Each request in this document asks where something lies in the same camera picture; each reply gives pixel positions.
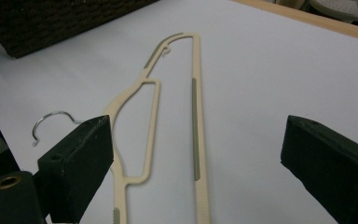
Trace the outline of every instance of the wooden table edge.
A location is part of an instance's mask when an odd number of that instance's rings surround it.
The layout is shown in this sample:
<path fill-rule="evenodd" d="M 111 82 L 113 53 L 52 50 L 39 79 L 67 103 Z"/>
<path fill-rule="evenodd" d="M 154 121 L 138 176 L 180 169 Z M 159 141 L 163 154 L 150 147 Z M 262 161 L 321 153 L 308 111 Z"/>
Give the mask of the wooden table edge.
<path fill-rule="evenodd" d="M 313 15 L 307 12 L 296 10 L 290 7 L 276 5 L 262 0 L 233 0 L 234 2 L 245 4 L 250 7 L 256 7 L 268 12 L 282 15 L 297 21 L 303 21 L 308 24 L 322 27 L 327 30 L 338 32 L 358 38 L 358 26 L 348 24 L 342 21 L 335 21 L 325 17 Z"/>

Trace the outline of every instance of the metal hook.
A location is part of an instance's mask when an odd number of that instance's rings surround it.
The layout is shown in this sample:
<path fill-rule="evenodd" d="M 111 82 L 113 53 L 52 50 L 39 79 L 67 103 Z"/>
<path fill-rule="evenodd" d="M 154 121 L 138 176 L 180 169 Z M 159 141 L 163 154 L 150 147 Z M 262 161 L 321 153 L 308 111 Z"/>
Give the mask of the metal hook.
<path fill-rule="evenodd" d="M 37 121 L 37 123 L 34 125 L 34 128 L 32 129 L 32 136 L 34 137 L 34 140 L 35 140 L 35 141 L 32 143 L 32 145 L 33 145 L 34 147 L 36 147 L 37 143 L 39 142 L 39 138 L 36 136 L 36 129 L 37 129 L 37 127 L 39 126 L 39 124 L 40 124 L 43 120 L 45 120 L 46 118 L 51 117 L 51 116 L 53 116 L 53 115 L 58 115 L 58 114 L 64 114 L 64 115 L 68 116 L 68 117 L 71 119 L 71 121 L 72 121 L 73 123 L 75 123 L 75 124 L 79 124 L 79 123 L 82 123 L 82 122 L 83 122 L 82 120 L 74 119 L 74 118 L 72 117 L 72 115 L 70 115 L 69 113 L 67 113 L 67 112 L 65 112 L 65 111 L 61 111 L 61 110 L 60 110 L 60 111 L 54 111 L 54 112 L 51 112 L 51 113 L 49 113 L 49 114 L 46 114 L 45 116 L 43 116 L 42 119 L 40 119 L 40 120 Z"/>

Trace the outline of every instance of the white table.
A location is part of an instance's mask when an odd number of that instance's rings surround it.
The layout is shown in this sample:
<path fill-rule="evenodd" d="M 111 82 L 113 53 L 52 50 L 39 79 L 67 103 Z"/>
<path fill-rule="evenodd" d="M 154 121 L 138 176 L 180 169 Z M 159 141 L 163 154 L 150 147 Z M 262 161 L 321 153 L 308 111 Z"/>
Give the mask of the white table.
<path fill-rule="evenodd" d="M 75 128 L 54 110 L 100 116 L 140 75 L 163 38 L 201 36 L 206 150 L 213 223 L 336 223 L 280 164 L 288 115 L 314 119 L 358 143 L 358 39 L 229 1 L 161 0 L 24 58 L 0 47 L 0 128 L 21 169 Z M 152 175 L 129 187 L 130 223 L 195 223 L 191 152 L 191 41 L 171 44 L 161 80 Z M 114 129 L 128 173 L 143 166 L 152 86 Z M 112 223 L 106 175 L 82 223 Z"/>

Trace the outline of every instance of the metal grommet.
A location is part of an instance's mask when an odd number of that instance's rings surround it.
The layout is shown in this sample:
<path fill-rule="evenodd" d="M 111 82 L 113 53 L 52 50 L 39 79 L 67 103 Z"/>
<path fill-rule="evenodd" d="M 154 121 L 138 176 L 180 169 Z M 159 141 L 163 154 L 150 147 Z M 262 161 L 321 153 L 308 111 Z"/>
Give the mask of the metal grommet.
<path fill-rule="evenodd" d="M 13 175 L 7 176 L 0 180 L 0 189 L 9 189 L 17 185 L 21 181 L 21 176 Z"/>

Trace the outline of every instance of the clothes hanger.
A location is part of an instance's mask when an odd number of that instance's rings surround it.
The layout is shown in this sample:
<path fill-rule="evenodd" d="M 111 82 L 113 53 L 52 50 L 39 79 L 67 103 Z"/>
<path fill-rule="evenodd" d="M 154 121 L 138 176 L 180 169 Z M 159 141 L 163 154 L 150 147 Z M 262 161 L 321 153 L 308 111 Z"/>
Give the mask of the clothes hanger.
<path fill-rule="evenodd" d="M 152 113 L 149 123 L 149 131 L 146 146 L 145 166 L 141 176 L 125 176 L 121 156 L 117 150 L 115 138 L 113 137 L 113 150 L 115 161 L 111 166 L 111 171 L 115 179 L 114 195 L 114 223 L 127 224 L 127 200 L 126 187 L 128 185 L 140 185 L 150 177 L 150 167 L 155 140 L 156 121 L 158 113 L 158 98 L 160 91 L 160 82 L 156 78 L 149 78 L 150 72 L 155 66 L 160 56 L 170 52 L 170 46 L 173 41 L 182 38 L 193 39 L 193 68 L 192 68 L 192 122 L 193 122 L 193 152 L 194 152 L 194 180 L 196 189 L 196 209 L 197 223 L 210 223 L 210 209 L 208 197 L 208 181 L 206 174 L 205 143 L 203 131 L 202 116 L 202 97 L 201 97 L 201 79 L 200 79 L 200 36 L 195 33 L 181 33 L 171 35 L 162 40 L 154 50 L 147 61 L 142 74 L 132 86 L 123 91 L 116 97 L 104 110 L 105 115 L 110 116 L 111 128 L 113 130 L 117 114 L 124 104 L 135 94 L 144 84 L 154 84 L 155 91 L 153 96 Z"/>

